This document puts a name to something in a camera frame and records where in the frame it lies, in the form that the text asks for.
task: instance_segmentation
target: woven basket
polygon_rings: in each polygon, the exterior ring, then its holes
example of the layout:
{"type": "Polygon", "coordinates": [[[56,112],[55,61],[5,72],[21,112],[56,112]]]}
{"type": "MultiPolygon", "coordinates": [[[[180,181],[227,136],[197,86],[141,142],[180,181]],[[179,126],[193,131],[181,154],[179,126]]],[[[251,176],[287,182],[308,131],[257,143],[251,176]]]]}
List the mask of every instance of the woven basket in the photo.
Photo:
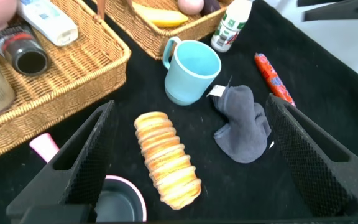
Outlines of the woven basket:
{"type": "MultiPolygon", "coordinates": [[[[176,0],[133,1],[147,7],[179,11],[176,0]]],[[[181,40],[199,40],[214,32],[231,2],[232,0],[219,0],[220,10],[203,17],[188,16],[188,22],[174,28],[158,28],[122,0],[107,0],[106,14],[151,57],[160,60],[169,38],[178,36],[181,40]]]]}
{"type": "Polygon", "coordinates": [[[35,30],[51,65],[26,77],[0,56],[0,70],[16,93],[0,115],[0,155],[40,134],[125,83],[128,46],[82,0],[52,0],[78,26],[78,40],[56,47],[35,30]]]}

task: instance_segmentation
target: banana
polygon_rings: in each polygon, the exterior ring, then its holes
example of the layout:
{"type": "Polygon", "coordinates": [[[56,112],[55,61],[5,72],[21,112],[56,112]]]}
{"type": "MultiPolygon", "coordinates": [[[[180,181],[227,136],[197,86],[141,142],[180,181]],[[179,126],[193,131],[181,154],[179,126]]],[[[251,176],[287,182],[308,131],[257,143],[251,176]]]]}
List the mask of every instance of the banana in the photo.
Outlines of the banana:
{"type": "Polygon", "coordinates": [[[132,2],[134,9],[157,27],[176,27],[189,18],[180,12],[164,9],[154,9],[132,2]]]}

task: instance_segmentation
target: small bottle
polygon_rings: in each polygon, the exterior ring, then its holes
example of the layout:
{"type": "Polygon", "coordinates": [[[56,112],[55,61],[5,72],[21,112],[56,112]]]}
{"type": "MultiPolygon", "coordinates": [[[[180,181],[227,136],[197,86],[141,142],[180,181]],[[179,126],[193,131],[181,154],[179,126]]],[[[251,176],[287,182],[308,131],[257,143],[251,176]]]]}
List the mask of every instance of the small bottle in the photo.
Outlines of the small bottle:
{"type": "Polygon", "coordinates": [[[254,0],[234,0],[226,9],[211,39],[211,46],[218,52],[227,52],[245,26],[254,0]]]}
{"type": "Polygon", "coordinates": [[[78,38],[73,20],[49,0],[19,0],[17,13],[56,46],[78,38]]]}

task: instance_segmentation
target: gray sock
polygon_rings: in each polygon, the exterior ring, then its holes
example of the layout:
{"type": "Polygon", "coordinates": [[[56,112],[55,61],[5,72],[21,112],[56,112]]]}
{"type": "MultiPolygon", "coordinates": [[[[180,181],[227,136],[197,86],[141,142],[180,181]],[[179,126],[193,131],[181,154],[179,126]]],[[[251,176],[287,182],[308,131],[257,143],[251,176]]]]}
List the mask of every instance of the gray sock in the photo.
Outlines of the gray sock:
{"type": "Polygon", "coordinates": [[[264,109],[254,103],[251,89],[244,85],[227,87],[222,97],[212,97],[216,109],[229,119],[215,132],[216,143],[236,162],[255,161],[266,150],[272,130],[264,109]]]}

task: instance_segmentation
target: egg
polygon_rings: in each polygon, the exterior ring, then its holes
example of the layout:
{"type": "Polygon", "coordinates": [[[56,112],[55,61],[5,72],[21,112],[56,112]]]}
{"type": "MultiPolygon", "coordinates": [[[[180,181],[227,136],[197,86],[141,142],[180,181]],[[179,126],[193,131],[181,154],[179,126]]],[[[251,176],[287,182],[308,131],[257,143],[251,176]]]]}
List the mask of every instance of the egg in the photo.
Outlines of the egg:
{"type": "Polygon", "coordinates": [[[204,7],[204,0],[178,0],[181,12],[189,16],[199,14],[204,7]]]}

